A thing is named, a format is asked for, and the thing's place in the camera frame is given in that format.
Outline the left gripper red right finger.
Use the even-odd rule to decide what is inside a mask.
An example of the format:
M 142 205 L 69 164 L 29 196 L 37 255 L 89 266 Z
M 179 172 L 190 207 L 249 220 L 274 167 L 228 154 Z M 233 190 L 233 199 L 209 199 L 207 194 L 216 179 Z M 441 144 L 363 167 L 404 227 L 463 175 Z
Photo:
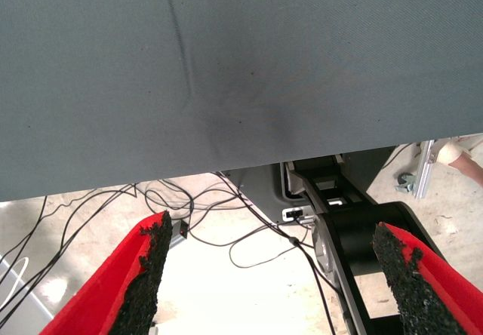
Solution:
M 405 334 L 482 333 L 482 292 L 423 241 L 380 222 L 373 249 Z

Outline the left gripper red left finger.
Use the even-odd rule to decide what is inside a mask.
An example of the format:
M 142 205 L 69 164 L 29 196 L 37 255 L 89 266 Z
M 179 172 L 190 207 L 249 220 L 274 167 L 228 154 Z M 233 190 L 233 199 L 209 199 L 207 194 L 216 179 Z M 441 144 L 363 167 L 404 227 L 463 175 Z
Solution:
M 42 334 L 148 334 L 173 231 L 167 211 L 137 223 Z

